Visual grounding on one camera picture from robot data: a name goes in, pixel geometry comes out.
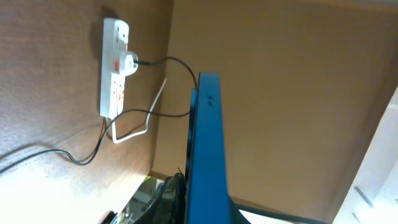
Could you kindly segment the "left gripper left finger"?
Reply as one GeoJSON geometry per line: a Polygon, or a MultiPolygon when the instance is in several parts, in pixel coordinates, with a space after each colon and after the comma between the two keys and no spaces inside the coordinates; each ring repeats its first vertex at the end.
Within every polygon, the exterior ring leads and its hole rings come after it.
{"type": "Polygon", "coordinates": [[[186,193],[185,176],[181,172],[166,178],[135,224],[183,224],[186,193]]]}

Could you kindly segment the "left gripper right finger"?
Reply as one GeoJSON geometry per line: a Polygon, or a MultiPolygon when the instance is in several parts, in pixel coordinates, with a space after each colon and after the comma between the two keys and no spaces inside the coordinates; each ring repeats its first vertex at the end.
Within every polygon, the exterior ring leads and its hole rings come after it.
{"type": "Polygon", "coordinates": [[[232,198],[229,197],[229,209],[231,212],[231,223],[232,224],[251,224],[244,215],[239,211],[232,198]]]}

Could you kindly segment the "blue Galaxy smartphone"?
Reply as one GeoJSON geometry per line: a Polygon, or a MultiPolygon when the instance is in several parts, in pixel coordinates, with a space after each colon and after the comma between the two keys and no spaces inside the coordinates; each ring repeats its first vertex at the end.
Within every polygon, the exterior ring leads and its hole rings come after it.
{"type": "Polygon", "coordinates": [[[231,223],[217,73],[199,74],[188,170],[185,223],[231,223]]]}

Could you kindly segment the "white USB charger adapter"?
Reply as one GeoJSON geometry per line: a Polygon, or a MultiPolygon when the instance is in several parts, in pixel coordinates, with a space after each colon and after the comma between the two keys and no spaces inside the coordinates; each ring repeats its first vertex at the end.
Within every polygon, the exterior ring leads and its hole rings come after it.
{"type": "Polygon", "coordinates": [[[121,52],[119,58],[119,73],[124,76],[129,76],[135,73],[138,69],[138,56],[134,52],[121,52]]]}

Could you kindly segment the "white power strip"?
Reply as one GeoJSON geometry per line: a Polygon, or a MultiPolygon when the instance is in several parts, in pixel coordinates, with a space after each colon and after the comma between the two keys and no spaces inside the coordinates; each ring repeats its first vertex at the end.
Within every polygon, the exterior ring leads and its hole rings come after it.
{"type": "Polygon", "coordinates": [[[129,25],[120,19],[103,19],[103,43],[101,61],[101,89],[99,113],[113,119],[117,116],[117,84],[120,75],[121,52],[127,50],[129,25]]]}

